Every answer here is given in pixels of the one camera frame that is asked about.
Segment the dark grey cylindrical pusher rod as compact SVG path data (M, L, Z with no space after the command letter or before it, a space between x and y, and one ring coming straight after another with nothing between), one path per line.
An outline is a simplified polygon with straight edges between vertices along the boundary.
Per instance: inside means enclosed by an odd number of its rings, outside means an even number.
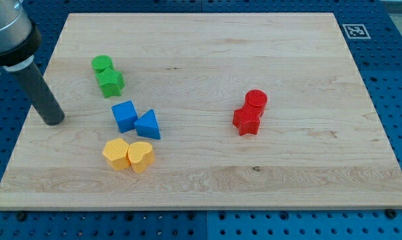
M10 74L17 80L32 106L47 125L57 125L64 120L65 114L62 108L34 62L12 66Z

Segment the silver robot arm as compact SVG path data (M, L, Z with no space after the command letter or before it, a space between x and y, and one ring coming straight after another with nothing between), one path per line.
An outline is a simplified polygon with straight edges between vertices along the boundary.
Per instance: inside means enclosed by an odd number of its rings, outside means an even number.
M57 125L65 114L34 62L41 42L42 36L23 2L0 0L0 67L17 80L42 120Z

